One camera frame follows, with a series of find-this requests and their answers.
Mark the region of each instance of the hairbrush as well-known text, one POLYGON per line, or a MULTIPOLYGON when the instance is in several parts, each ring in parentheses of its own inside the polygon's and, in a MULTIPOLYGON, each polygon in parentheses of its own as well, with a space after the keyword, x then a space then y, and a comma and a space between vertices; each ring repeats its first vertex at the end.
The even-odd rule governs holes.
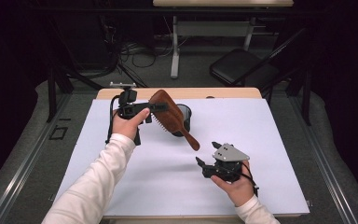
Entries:
POLYGON ((200 143, 186 130, 182 111, 164 90, 157 91, 149 100, 150 104, 166 103, 168 110, 153 113, 158 122, 170 133, 180 132, 194 150, 200 149, 200 143))

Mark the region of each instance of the black cable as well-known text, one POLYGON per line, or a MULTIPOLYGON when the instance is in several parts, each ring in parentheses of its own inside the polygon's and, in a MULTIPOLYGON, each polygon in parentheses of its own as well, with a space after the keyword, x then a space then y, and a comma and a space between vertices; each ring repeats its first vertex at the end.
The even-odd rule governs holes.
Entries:
POLYGON ((119 95, 116 95, 112 98, 112 101, 110 102, 110 111, 109 111, 109 115, 110 115, 110 120, 109 120, 109 129, 107 131, 107 138, 106 138, 106 141, 105 143, 108 144, 109 143, 109 139, 110 139, 110 136, 112 135, 112 129, 113 129, 113 117, 117 114, 117 111, 115 114, 113 114, 113 104, 115 102, 115 100, 117 98, 119 98, 120 96, 119 95))

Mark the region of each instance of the white paper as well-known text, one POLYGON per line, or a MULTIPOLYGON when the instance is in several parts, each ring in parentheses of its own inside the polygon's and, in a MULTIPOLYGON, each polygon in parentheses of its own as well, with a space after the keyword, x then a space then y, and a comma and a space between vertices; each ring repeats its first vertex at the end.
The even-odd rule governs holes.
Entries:
MULTIPOLYGON (((213 164, 215 141, 250 156, 259 199, 275 215, 310 212, 287 157, 269 106, 263 99, 175 100, 191 108, 190 133, 200 142, 194 151, 184 137, 159 124, 139 126, 141 145, 115 188, 105 216, 235 215, 226 193, 204 178, 195 157, 213 164)), ((83 174, 103 149, 109 126, 109 100, 94 100, 77 141, 57 198, 83 174)))

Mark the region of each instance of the person's right hand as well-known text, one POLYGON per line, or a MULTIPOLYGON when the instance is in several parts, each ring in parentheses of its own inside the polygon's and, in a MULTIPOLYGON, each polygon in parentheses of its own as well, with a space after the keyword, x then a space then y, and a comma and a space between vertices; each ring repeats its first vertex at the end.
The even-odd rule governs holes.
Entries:
POLYGON ((121 133, 133 140, 135 138, 138 125, 144 121, 147 116, 149 116, 150 109, 143 109, 132 119, 122 119, 116 114, 116 110, 113 111, 113 114, 115 114, 115 116, 113 117, 112 133, 121 133))
MULTIPOLYGON (((250 169, 248 161, 243 161, 243 164, 250 169)), ((242 166, 242 173, 250 176, 249 171, 244 166, 242 166)), ((220 189, 227 193, 229 199, 234 202, 236 207, 240 207, 247 203, 254 196, 254 189, 251 181, 243 176, 231 184, 216 175, 211 176, 211 179, 220 189)))

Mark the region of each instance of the black mechanical part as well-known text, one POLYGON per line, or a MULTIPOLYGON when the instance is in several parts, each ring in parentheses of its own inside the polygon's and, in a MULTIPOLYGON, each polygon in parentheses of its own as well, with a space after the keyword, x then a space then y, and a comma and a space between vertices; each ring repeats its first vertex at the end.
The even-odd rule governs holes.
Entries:
MULTIPOLYGON (((145 119, 146 123, 152 122, 151 113, 166 111, 168 110, 168 105, 165 103, 160 104, 150 104, 150 103, 141 103, 134 104, 136 101, 137 92, 131 88, 125 88, 124 91, 118 97, 118 111, 117 114, 123 119, 132 119, 139 112, 145 108, 150 109, 149 116, 145 119)), ((141 145, 141 137, 139 135, 139 128, 136 131, 135 138, 133 140, 136 146, 141 145)))
POLYGON ((196 157, 196 160, 202 168, 202 174, 205 178, 211 178, 211 176, 216 175, 222 180, 232 183, 241 177, 241 161, 216 161, 214 165, 206 165, 200 158, 196 157))
POLYGON ((236 149, 233 145, 229 144, 219 144, 212 142, 216 152, 213 157, 216 159, 214 165, 207 165, 200 158, 196 157, 197 164, 202 168, 202 174, 205 178, 211 178, 211 176, 216 175, 222 180, 227 182, 235 182, 240 179, 241 176, 247 178, 251 181, 254 189, 254 193, 258 195, 258 186, 253 180, 253 176, 249 167, 247 167, 242 161, 249 160, 249 156, 243 152, 236 149), (249 175, 242 173, 242 166, 248 170, 249 175))

